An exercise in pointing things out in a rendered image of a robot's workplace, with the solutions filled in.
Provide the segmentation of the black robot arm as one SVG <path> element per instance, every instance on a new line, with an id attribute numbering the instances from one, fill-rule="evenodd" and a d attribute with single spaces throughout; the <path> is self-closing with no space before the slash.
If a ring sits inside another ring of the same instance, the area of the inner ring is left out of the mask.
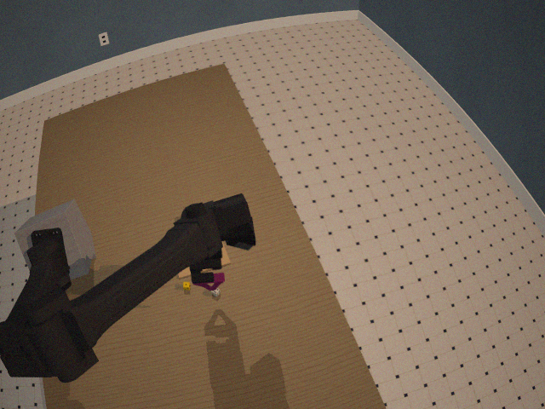
<path id="1" fill-rule="evenodd" d="M 255 245 L 242 193 L 190 204 L 174 225 L 152 248 L 71 301 L 61 229 L 33 231 L 29 279 L 0 322 L 0 358 L 8 374 L 58 377 L 62 383 L 78 379 L 99 361 L 92 348 L 103 333 L 179 272 L 222 258 L 222 241 L 247 251 Z"/>

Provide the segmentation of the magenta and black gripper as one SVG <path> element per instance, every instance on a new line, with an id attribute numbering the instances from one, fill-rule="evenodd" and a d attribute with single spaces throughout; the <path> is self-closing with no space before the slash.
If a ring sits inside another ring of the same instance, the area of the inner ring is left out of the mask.
<path id="1" fill-rule="evenodd" d="M 216 288 L 225 282 L 224 273 L 213 274 L 201 273 L 203 269 L 213 268 L 213 270 L 221 269 L 221 259 L 203 260 L 199 264 L 194 264 L 190 268 L 192 283 L 194 285 L 202 286 L 209 291 L 214 291 Z M 214 283 L 212 286 L 209 283 Z"/>

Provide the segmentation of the orange mat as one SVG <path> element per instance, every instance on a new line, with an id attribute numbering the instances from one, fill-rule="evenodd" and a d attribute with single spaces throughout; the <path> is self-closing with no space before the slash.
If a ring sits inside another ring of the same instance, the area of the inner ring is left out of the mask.
<path id="1" fill-rule="evenodd" d="M 221 248 L 222 250 L 222 259 L 221 259 L 221 265 L 224 266 L 224 265 L 227 265 L 227 264 L 230 264 L 230 260 L 229 260 L 229 257 L 227 255 L 227 251 L 225 249 L 225 246 L 223 245 L 223 247 Z M 211 270 L 212 268 L 209 268 L 209 269 L 203 269 L 202 272 L 204 271 L 207 271 L 207 270 Z M 202 273 L 201 272 L 201 273 Z M 191 275 L 191 272 L 190 272 L 190 268 L 185 268 L 183 271 L 179 272 L 178 273 L 179 275 L 179 278 L 184 278 L 186 276 L 190 276 Z"/>

